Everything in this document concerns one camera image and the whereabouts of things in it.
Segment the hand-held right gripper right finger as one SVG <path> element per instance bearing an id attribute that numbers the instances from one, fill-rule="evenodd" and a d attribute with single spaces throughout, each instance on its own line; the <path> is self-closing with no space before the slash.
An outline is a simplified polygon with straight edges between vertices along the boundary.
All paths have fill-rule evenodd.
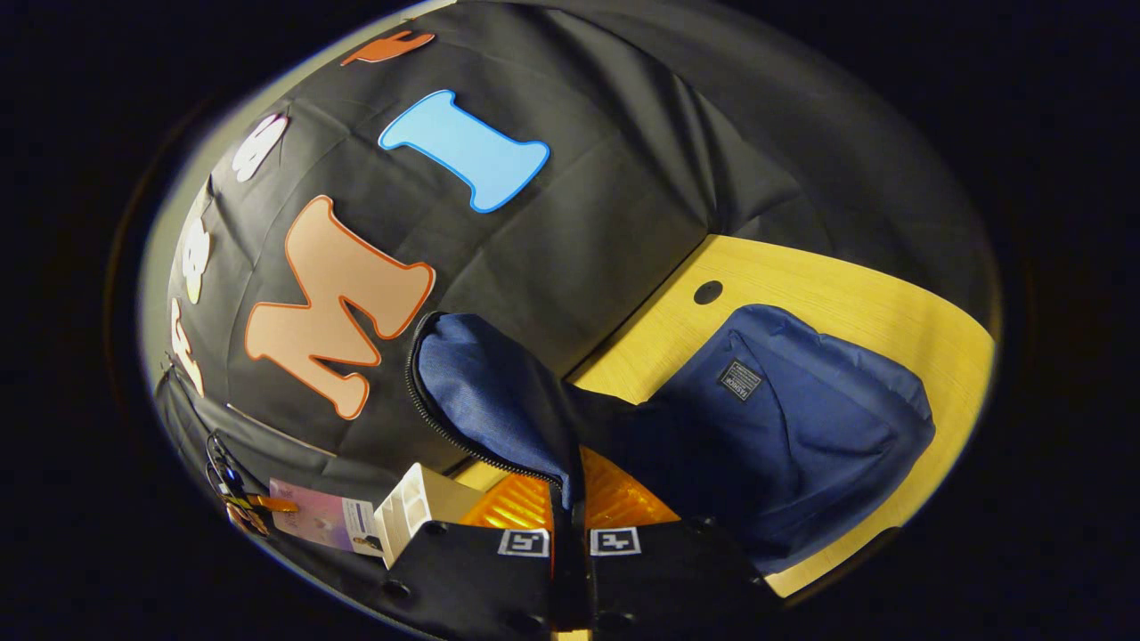
<path id="1" fill-rule="evenodd" d="M 712 520 L 681 519 L 588 448 L 583 545 L 593 638 L 758 638 L 782 597 Z"/>

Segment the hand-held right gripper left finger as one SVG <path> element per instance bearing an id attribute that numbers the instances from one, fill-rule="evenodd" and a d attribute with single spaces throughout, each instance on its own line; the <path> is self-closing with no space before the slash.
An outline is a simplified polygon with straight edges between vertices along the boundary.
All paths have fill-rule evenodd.
<path id="1" fill-rule="evenodd" d="M 554 640 L 571 628 L 555 577 L 549 482 L 407 472 L 383 502 L 383 600 L 440 640 Z"/>

